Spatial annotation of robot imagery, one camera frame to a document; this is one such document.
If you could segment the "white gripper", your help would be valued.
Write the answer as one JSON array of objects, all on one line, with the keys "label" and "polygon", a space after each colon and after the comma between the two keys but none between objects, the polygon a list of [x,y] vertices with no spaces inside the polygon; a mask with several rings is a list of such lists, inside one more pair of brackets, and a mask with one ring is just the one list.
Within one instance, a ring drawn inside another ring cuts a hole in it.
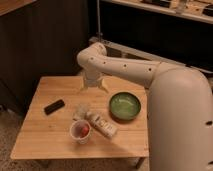
[{"label": "white gripper", "polygon": [[[97,83],[102,79],[102,74],[97,71],[97,70],[86,70],[85,71],[85,80],[86,82],[83,82],[82,87],[80,91],[86,91],[88,89],[88,84],[87,83]],[[106,93],[109,92],[108,86],[104,80],[102,80],[99,84],[99,88]]]}]

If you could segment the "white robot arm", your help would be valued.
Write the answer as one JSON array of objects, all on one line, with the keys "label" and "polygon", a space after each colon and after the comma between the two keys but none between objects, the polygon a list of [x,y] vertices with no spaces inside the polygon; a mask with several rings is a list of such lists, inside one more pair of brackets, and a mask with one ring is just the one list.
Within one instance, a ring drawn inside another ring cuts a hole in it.
[{"label": "white robot arm", "polygon": [[177,64],[109,57],[96,42],[81,50],[85,84],[103,73],[148,89],[150,171],[213,171],[213,91],[200,71]]}]

